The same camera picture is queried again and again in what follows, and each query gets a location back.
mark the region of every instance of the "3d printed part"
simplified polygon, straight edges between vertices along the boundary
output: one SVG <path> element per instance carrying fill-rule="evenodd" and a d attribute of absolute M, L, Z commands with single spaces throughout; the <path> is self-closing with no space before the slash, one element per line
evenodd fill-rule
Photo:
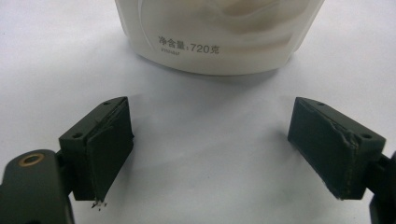
<path fill-rule="evenodd" d="M 361 199 L 366 188 L 374 224 L 396 221 L 396 154 L 382 155 L 385 138 L 321 102 L 297 98 L 289 141 L 338 199 Z"/>
<path fill-rule="evenodd" d="M 1 224 L 74 223 L 67 197 L 103 201 L 133 149 L 128 99 L 106 101 L 60 138 L 61 150 L 12 160 L 0 186 Z"/>

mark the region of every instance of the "white background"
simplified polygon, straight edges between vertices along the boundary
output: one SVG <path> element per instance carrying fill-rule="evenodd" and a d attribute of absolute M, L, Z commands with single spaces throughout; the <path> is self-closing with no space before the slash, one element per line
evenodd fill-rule
<path fill-rule="evenodd" d="M 103 101 L 128 96 L 135 148 L 106 208 L 77 224 L 370 223 L 287 141 L 294 98 L 342 111 L 396 149 L 396 3 L 327 0 L 276 71 L 206 77 L 137 56 L 113 1 L 0 1 L 0 177 Z"/>

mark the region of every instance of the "plastic container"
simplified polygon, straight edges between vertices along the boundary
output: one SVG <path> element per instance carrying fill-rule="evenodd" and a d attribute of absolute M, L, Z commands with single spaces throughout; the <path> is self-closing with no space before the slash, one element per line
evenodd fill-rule
<path fill-rule="evenodd" d="M 207 75 L 284 65 L 324 0 L 116 0 L 135 52 Z"/>

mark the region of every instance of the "screw hole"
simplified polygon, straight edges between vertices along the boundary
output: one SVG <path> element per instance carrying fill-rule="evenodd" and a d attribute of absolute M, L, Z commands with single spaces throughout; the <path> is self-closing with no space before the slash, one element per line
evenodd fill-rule
<path fill-rule="evenodd" d="M 44 160 L 44 154 L 35 153 L 22 158 L 19 162 L 19 165 L 21 167 L 32 166 L 38 164 L 42 160 Z"/>
<path fill-rule="evenodd" d="M 371 138 L 373 138 L 370 134 L 368 134 L 368 133 L 364 133 L 364 134 L 362 134 L 361 135 L 363 138 L 366 138 L 366 139 L 371 139 Z"/>
<path fill-rule="evenodd" d="M 82 133 L 75 133 L 73 134 L 73 138 L 80 138 L 82 136 Z"/>

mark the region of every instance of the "container label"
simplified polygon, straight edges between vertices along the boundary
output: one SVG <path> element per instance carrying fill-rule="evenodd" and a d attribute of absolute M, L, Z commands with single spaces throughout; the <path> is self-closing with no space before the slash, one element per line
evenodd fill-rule
<path fill-rule="evenodd" d="M 204 45 L 198 43 L 188 43 L 184 40 L 158 36 L 161 45 L 161 51 L 173 55 L 180 55 L 182 51 L 190 51 L 194 53 L 219 55 L 220 47 L 217 45 Z"/>

